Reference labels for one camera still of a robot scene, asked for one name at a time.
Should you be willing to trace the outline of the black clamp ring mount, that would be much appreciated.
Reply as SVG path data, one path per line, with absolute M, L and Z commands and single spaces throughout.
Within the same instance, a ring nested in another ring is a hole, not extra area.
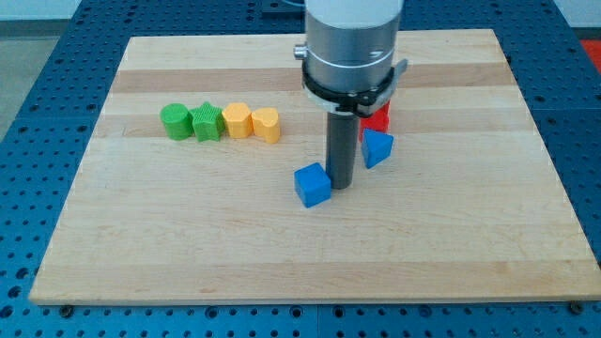
M 328 113 L 370 117 L 393 96 L 401 75 L 408 69 L 408 60 L 402 59 L 391 67 L 380 84 L 366 91 L 336 92 L 313 79 L 306 66 L 301 64 L 302 88 L 307 97 Z

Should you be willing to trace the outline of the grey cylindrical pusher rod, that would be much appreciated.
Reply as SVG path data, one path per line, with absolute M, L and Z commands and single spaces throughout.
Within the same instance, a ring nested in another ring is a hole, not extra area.
M 352 183 L 358 132 L 355 115 L 328 113 L 326 173 L 333 189 L 342 190 Z

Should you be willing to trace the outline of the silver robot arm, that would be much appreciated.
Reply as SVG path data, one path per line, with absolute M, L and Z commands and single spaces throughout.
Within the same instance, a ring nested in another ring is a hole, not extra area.
M 360 120 L 390 101 L 408 61 L 394 63 L 403 0 L 304 3 L 305 41 L 294 47 L 302 87 L 327 112 L 325 171 L 336 190 L 353 179 Z

